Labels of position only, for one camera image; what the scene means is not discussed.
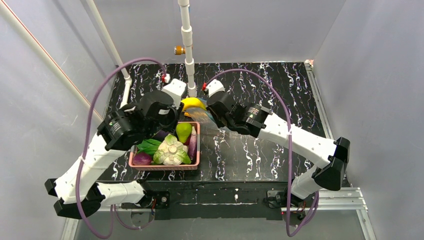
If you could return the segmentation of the clear zip top bag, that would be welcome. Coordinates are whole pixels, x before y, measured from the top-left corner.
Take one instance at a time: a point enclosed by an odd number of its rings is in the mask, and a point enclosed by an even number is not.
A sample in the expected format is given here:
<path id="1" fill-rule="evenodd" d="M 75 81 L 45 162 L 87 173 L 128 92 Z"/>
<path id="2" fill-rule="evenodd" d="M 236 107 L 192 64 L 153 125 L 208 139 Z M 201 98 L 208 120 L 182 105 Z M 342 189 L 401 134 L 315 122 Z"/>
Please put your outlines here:
<path id="1" fill-rule="evenodd" d="M 228 127 L 218 127 L 212 115 L 200 107 L 188 108 L 185 112 L 195 121 L 200 123 L 200 127 L 208 133 L 232 132 Z"/>

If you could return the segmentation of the yellow banana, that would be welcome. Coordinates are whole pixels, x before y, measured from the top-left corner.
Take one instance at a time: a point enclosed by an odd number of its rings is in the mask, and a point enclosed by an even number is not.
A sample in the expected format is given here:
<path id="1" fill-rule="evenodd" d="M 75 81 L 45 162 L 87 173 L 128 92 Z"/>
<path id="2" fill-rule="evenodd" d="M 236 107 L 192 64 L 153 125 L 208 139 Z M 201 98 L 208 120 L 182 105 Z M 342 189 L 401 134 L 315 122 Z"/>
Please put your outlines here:
<path id="1" fill-rule="evenodd" d="M 205 104 L 197 97 L 187 97 L 181 100 L 181 103 L 183 103 L 182 111 L 186 112 L 187 109 L 191 108 L 200 108 L 204 111 L 207 110 Z"/>

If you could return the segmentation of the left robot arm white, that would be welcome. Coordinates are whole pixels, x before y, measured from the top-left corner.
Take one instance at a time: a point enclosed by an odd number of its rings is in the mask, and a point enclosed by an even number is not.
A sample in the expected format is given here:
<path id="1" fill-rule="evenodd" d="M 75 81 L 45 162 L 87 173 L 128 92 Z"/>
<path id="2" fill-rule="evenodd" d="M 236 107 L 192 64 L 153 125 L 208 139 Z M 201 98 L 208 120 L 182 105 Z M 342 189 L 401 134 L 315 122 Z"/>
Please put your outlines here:
<path id="1" fill-rule="evenodd" d="M 138 181 L 101 183 L 98 178 L 133 146 L 155 134 L 172 131 L 182 111 L 182 93 L 154 90 L 139 102 L 111 112 L 98 126 L 87 150 L 59 178 L 49 178 L 44 186 L 57 197 L 54 209 L 59 217 L 81 220 L 101 207 L 122 203 L 140 205 L 152 196 Z"/>

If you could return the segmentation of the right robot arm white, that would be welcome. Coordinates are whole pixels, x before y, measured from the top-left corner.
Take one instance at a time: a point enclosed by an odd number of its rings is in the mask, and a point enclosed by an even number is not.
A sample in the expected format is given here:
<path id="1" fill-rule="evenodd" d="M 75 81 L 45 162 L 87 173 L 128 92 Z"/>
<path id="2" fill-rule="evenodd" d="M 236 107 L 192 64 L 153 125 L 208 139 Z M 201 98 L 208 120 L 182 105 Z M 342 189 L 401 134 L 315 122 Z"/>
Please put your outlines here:
<path id="1" fill-rule="evenodd" d="M 206 108 L 216 125 L 241 135 L 249 135 L 288 148 L 313 163 L 300 176 L 291 177 L 291 195 L 304 200 L 320 189 L 339 191 L 349 162 L 350 141 L 324 138 L 287 122 L 270 109 L 256 103 L 244 106 L 227 92 L 218 91 L 206 101 Z"/>

